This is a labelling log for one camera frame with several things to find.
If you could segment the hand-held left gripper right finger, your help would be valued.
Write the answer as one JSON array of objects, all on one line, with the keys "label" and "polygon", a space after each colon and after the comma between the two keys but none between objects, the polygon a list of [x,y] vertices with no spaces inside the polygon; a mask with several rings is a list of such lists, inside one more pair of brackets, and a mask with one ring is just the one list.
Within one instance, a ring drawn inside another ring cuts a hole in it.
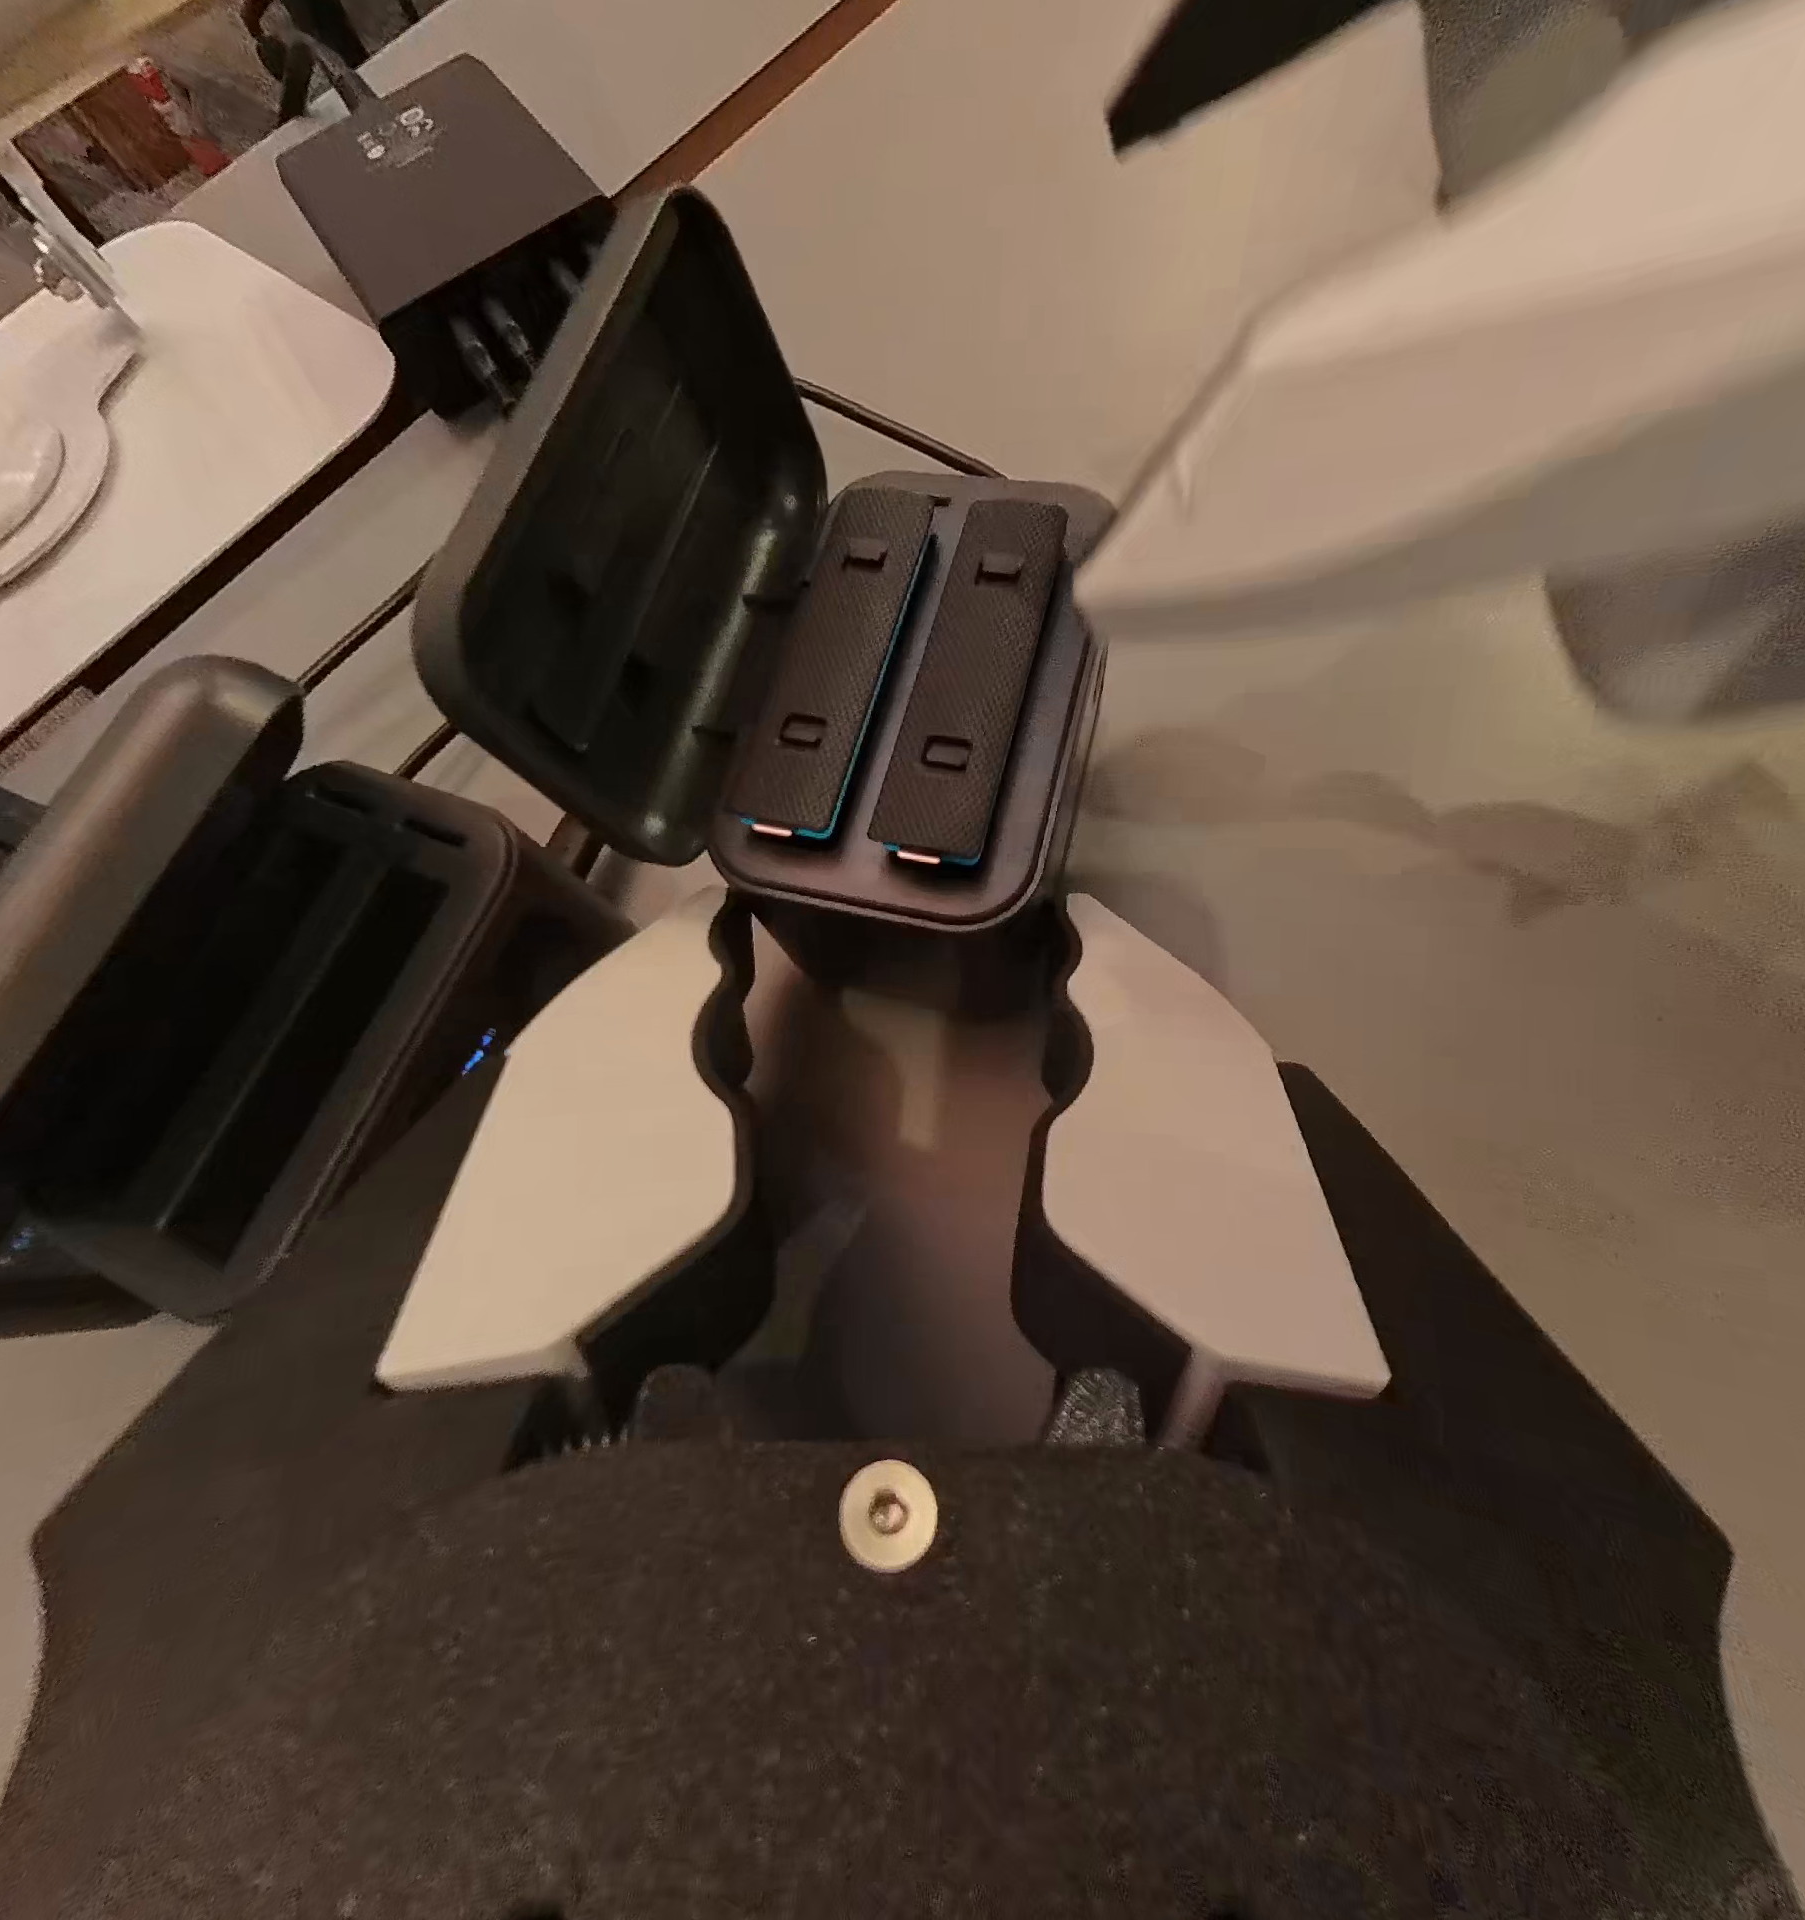
[{"label": "hand-held left gripper right finger", "polygon": [[1202,974],[1090,895],[1056,909],[1011,1261],[1050,1428],[1204,1448],[1270,1388],[1377,1404],[1389,1361],[1272,1048]]}]

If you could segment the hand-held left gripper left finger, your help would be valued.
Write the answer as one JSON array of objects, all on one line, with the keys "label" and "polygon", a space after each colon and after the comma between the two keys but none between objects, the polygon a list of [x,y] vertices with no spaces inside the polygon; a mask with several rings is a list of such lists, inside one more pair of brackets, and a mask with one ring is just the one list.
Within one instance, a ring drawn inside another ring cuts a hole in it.
[{"label": "hand-held left gripper left finger", "polygon": [[677,906],[507,1045],[379,1357],[382,1388],[716,1370],[774,1298],[741,906]]}]

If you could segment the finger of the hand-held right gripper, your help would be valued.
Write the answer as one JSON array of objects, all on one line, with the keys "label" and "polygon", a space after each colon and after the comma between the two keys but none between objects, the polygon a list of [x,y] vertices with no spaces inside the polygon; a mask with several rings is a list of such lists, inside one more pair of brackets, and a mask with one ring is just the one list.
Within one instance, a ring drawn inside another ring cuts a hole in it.
[{"label": "finger of the hand-held right gripper", "polygon": [[1139,147],[1236,98],[1337,127],[1418,106],[1418,4],[1171,4],[1107,98],[1107,145]]},{"label": "finger of the hand-held right gripper", "polygon": [[1805,701],[1805,2],[1693,15],[1257,319],[1079,592],[1225,637],[1516,578],[1610,707]]}]

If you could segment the black power adapter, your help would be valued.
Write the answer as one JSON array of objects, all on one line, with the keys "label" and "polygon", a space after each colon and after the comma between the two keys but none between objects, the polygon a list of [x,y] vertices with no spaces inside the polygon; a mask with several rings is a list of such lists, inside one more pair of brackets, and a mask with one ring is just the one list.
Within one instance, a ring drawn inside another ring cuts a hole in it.
[{"label": "black power adapter", "polygon": [[577,297],[614,205],[470,54],[353,103],[278,157],[287,196],[407,396],[444,421],[505,415]]}]

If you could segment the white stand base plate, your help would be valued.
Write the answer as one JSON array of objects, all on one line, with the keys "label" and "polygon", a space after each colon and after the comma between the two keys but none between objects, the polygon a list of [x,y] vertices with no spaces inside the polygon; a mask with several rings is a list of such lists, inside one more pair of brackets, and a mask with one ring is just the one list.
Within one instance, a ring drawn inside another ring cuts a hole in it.
[{"label": "white stand base plate", "polygon": [[107,394],[97,491],[0,587],[0,736],[307,482],[381,413],[362,321],[192,222],[104,245],[137,327]]}]

